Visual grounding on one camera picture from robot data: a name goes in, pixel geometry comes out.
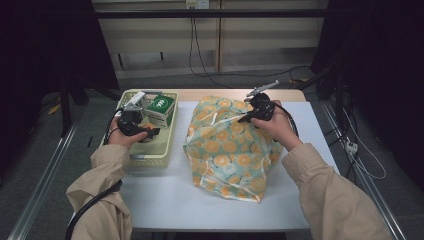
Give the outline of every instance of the cable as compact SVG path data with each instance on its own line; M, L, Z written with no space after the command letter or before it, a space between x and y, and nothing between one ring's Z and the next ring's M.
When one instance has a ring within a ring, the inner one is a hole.
M283 110L283 112L287 115L287 118L289 119L289 122L290 122L290 125L291 125L291 127L292 127L292 129L293 129L293 132L296 134L296 136L297 137L299 137L299 132L297 131L297 126L296 126L296 123L295 123L295 121L294 121L294 119L293 119L293 117L291 116L291 114L286 110L286 109L284 109L282 106L280 106L280 105L278 105L278 104L276 104L275 102L273 102L273 101L268 101L268 100L256 100L257 102L266 102L266 103L270 103L271 105L273 105L274 107L278 107L279 109L281 109L281 110Z
M310 66L295 66L290 68L289 70L285 70L282 72L278 72L278 73L271 73L271 74L263 74L263 75L256 75L256 74L242 74L242 73L208 73L206 71L206 68L203 64L203 59L202 59L202 55L200 53L200 46L199 46L199 41L198 41L198 37L197 37L197 25L196 25L196 20L194 18L192 18L191 21L192 25L191 25L191 44L190 44L190 55L189 55L189 66L190 66L190 71L193 73L193 75L197 76L197 77L207 77L209 78L212 82L214 82L217 85L221 85L223 87L226 88L232 88L230 86L224 85L224 84L220 84L215 82L211 77L212 76L242 76L242 77L272 77L272 76L278 76L278 75L282 75L285 73L289 73L291 75L291 72L293 70L296 69L300 69L300 68L310 68ZM198 51L198 55L200 58L200 61L202 63L202 67L203 67L203 71L205 72L205 75L199 74L199 73L195 73L191 64L191 59L192 59L192 52L193 52L193 39L196 39L196 45L197 45L197 51Z
M208 72L206 71L206 68L205 68L205 65L203 64L203 59L202 59L202 55L200 54L200 46L199 46L199 40L198 40L198 38L197 38L197 26L196 26L196 19L195 18L192 18L191 19L191 44L190 44L190 57L189 57L189 64L190 64L190 70L191 70L191 72L194 74L194 75L196 75L196 73L193 71L193 68L192 68L192 66L191 66L191 53L192 53L192 50L193 50L193 26L194 26L194 36L195 36L195 38L196 38L196 44L197 44L197 52L198 52L198 55L199 55L199 58L200 58L200 62L202 63L202 67L203 67L203 71L205 72L205 74L206 74L206 76L213 82L213 83L215 83L215 84L217 84L217 85L219 85L219 86L222 86L222 87L225 87L225 88L229 88L229 89L232 89L232 87L230 87L230 86L227 86L227 85L225 85L225 84L221 84L221 83L218 83L218 82L216 82L215 80L213 80L212 79L212 77L208 74Z
M109 194L113 192L118 192L121 189L122 181L119 180L117 183L112 185L110 188L104 190L103 192L99 193L99 195L93 197L88 203L86 203L82 208L75 214L75 216L72 218L71 222L68 225L68 228L66 230L66 236L65 239L69 240L72 238L72 233L74 232L74 228L78 222L78 220L82 217L82 215L90 209L94 204L96 204L98 201L103 199L104 197L108 196Z
M112 118L109 120L109 123L107 124L107 127L106 127L106 131L105 131L105 139L103 140L103 145L107 145L107 144L109 144L109 137L110 137L110 135L112 134L112 132L116 130L116 128L115 128L115 129L111 132L111 131L110 131L110 125L112 124L112 121L113 121L113 118L115 117L115 115L116 115L118 112L122 112L123 110L124 110L123 108L118 108L118 109L116 109L116 110L115 110L115 112L113 113L113 116L112 116Z
M353 131L353 133L355 134L355 136L358 138L358 141L362 144L362 146L364 146L364 148L374 157L374 159L377 161L377 163L380 165L380 167L381 167L381 169L383 170L383 176L382 177L378 177L378 176L375 176L375 175L373 175L373 174L371 174L371 173L369 173L366 169L365 169L365 167L364 166L362 166L361 164L358 164L358 162L357 162L357 160L356 160L356 158L355 157L353 157L352 156L352 160L358 165L358 167L360 168L360 169L362 169L368 176L370 176L370 177L372 177L372 178L375 178L375 179L384 179L385 177L386 177L386 169L384 168L384 166L383 166L383 164L381 164L381 162L378 160L378 158L367 148L367 146L362 142L362 140L359 138L359 136L358 136L358 134L356 133L356 131L355 131L355 129L353 129L353 124L352 124L352 122L350 121L350 118L349 118L349 116L347 115L347 113L346 113L346 110L345 109L343 109L343 112L345 113L345 115L346 115L346 117L347 117L347 120L349 121L349 124L350 124L350 126L352 127L352 131Z

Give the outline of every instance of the green box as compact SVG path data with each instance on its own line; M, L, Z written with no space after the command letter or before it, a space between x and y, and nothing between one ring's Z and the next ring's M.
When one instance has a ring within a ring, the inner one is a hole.
M152 124L161 127L169 127L172 122L174 105L174 98L165 95L158 95L147 107L146 115Z

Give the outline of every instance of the orange floral pattern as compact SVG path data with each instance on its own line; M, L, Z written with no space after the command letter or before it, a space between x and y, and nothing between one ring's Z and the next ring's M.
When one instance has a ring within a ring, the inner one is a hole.
M199 101L184 143L195 186L229 199L263 198L264 172L278 161L282 147L253 124L237 122L249 110L248 103L228 98Z

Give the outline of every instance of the hand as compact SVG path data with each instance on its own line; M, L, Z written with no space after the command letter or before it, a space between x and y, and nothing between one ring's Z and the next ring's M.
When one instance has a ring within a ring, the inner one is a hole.
M113 118L112 123L110 124L110 129L113 132L109 136L109 144L118 144L130 149L134 143L147 137L147 132L141 132L134 136L125 136L118 128L118 119L119 117Z
M281 106L280 101L275 100L273 102ZM302 141L300 141L300 139L293 132L288 116L278 107L275 107L271 120L263 121L252 118L251 122L256 127L266 131L273 139L277 140L281 145L283 145L287 151L290 151L296 146L302 144Z

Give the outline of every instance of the beige sleeve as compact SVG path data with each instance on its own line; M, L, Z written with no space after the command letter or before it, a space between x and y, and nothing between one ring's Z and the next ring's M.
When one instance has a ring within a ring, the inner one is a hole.
M311 144L291 150L283 165L299 188L315 240L391 239L371 199L334 172Z
M100 192L110 188L125 175L128 150L120 145L106 145L91 156L92 169L79 177L66 194L77 212ZM103 198L79 219L72 239L130 239L131 215L119 192Z

